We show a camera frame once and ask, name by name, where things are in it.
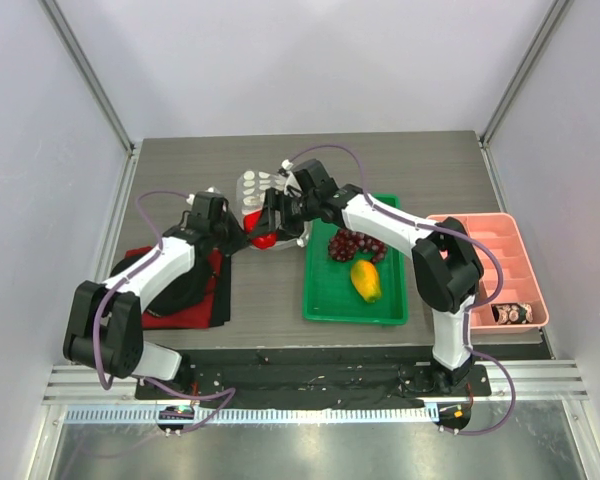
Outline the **red fake pepper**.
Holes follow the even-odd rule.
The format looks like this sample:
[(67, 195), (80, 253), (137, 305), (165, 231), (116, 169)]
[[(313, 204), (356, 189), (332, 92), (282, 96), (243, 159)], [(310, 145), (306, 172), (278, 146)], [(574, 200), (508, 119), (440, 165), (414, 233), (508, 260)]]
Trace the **red fake pepper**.
[(251, 240), (251, 245), (260, 250), (266, 250), (266, 249), (273, 247), (277, 242), (276, 233), (272, 233), (269, 235), (251, 235), (250, 234), (251, 220), (250, 220), (249, 216), (252, 213), (245, 215), (243, 218), (243, 228)]

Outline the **clear dotted zip bag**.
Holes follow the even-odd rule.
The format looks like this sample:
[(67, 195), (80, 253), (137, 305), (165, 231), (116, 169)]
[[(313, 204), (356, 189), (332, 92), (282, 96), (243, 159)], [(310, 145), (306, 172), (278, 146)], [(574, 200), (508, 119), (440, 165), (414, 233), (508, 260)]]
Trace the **clear dotted zip bag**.
[(289, 163), (283, 164), (276, 173), (246, 170), (239, 177), (236, 199), (243, 229), (253, 249), (282, 250), (307, 246), (311, 224), (291, 218), (291, 202), (300, 194)]

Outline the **purple fake grapes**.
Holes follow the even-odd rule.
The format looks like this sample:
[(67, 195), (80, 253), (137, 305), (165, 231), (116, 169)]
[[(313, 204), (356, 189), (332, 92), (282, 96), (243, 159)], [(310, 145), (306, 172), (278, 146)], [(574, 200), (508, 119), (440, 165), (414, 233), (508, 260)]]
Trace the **purple fake grapes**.
[(329, 257), (337, 262), (348, 262), (358, 254), (369, 254), (370, 262), (377, 264), (384, 260), (388, 247), (381, 241), (360, 232), (338, 229), (327, 246)]

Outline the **orange green fake mango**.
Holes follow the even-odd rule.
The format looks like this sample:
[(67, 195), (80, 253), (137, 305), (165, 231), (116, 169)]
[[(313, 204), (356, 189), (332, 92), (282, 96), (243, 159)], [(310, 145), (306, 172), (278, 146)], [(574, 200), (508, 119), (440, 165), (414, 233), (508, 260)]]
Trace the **orange green fake mango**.
[(382, 297), (379, 273), (370, 261), (357, 260), (350, 269), (350, 280), (365, 302), (375, 303)]

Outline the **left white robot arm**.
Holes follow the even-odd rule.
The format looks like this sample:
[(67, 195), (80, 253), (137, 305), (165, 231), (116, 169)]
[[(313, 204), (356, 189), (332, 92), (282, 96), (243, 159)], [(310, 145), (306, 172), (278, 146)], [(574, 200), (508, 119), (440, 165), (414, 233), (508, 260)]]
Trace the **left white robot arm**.
[(170, 284), (193, 272), (205, 288), (209, 257), (230, 256), (248, 245), (246, 233), (217, 191), (188, 198), (190, 210), (139, 261), (102, 283), (85, 281), (75, 290), (63, 343), (66, 359), (96, 370), (102, 387), (134, 377), (170, 398), (185, 397), (193, 385), (183, 354), (144, 340), (142, 316)]

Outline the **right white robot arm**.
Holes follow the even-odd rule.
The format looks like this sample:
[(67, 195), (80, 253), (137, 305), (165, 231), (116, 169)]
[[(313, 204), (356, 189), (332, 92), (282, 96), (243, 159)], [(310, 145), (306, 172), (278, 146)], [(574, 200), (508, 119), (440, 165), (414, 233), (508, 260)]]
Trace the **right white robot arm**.
[(252, 241), (282, 240), (300, 237), (313, 220), (367, 234), (412, 261), (417, 291), (433, 314), (433, 386), (445, 395), (463, 388), (474, 363), (465, 315), (484, 274), (463, 225), (415, 217), (358, 186), (339, 186), (316, 159), (288, 165), (283, 188), (266, 189), (262, 206), (243, 223)]

